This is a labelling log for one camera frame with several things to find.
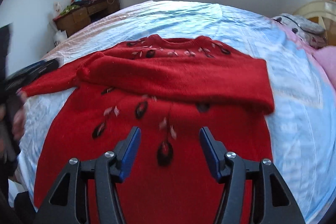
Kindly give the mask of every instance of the pink pillow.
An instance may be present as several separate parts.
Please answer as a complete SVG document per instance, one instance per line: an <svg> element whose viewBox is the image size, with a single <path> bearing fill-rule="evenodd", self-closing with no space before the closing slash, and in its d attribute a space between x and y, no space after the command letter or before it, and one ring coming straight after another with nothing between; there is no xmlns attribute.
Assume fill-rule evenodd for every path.
<svg viewBox="0 0 336 224"><path fill-rule="evenodd" d="M327 46L313 53L313 57L321 65L330 82L336 88L336 46Z"/></svg>

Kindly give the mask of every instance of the red sweater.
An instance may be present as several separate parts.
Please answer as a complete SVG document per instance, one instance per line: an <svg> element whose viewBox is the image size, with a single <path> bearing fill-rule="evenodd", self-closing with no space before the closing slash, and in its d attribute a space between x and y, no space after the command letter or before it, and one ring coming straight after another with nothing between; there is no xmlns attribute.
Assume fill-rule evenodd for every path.
<svg viewBox="0 0 336 224"><path fill-rule="evenodd" d="M198 139L203 126L245 159L272 158L264 119L274 110L266 62L209 37L151 35L122 42L68 63L25 90L32 96L74 86L43 145L37 207L70 158L99 157L132 126L140 127L142 141L130 177L118 185L128 224L213 222L223 185L206 165ZM173 160L161 167L157 149L167 138ZM250 187L242 223L250 213ZM92 182L89 206L92 223L98 223Z"/></svg>

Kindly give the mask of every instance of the silver screw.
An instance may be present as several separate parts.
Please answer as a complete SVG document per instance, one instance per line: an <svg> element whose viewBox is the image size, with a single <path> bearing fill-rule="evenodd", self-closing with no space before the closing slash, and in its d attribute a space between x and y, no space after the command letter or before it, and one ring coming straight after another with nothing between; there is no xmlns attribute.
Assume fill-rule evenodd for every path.
<svg viewBox="0 0 336 224"><path fill-rule="evenodd" d="M72 158L72 159L69 160L69 163L71 165L75 165L77 162L78 162L78 159L76 159L76 158Z"/></svg>
<svg viewBox="0 0 336 224"><path fill-rule="evenodd" d="M263 162L263 164L266 164L266 165L271 165L272 164L270 159L263 159L262 162Z"/></svg>
<svg viewBox="0 0 336 224"><path fill-rule="evenodd" d="M112 151L107 151L107 152L104 154L104 156L105 156L106 158L112 158L112 157L114 156L114 152L112 152Z"/></svg>
<svg viewBox="0 0 336 224"><path fill-rule="evenodd" d="M237 156L237 154L234 152L228 152L226 153L226 156L230 159L234 159Z"/></svg>

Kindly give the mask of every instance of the ribbed neckline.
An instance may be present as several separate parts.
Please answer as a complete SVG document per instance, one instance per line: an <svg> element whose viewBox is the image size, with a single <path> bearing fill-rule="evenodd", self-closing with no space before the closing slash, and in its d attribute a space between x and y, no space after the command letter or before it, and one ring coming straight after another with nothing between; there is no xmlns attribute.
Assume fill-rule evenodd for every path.
<svg viewBox="0 0 336 224"><path fill-rule="evenodd" d="M203 46L204 43L208 44L209 42L212 41L211 38L205 37L203 35L196 37L194 39L185 38L185 42L169 42L160 37L158 34L153 34L148 38L154 40L156 43L158 43L158 45L160 45L163 48L171 48L171 49L186 48L190 46ZM179 41L182 40L182 38L170 38L169 40L171 41L175 39Z"/></svg>

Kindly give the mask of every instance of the bed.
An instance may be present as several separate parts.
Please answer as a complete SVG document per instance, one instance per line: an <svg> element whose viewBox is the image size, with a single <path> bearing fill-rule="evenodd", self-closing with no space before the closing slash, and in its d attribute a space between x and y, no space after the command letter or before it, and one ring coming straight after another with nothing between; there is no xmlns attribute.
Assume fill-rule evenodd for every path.
<svg viewBox="0 0 336 224"><path fill-rule="evenodd" d="M266 117L272 154L306 223L318 223L336 198L336 93L314 49L267 17L219 4L148 1L92 23L50 51L69 63L122 41L206 35L267 61L276 110ZM34 96L25 104L19 170L32 199L49 127L74 89Z"/></svg>

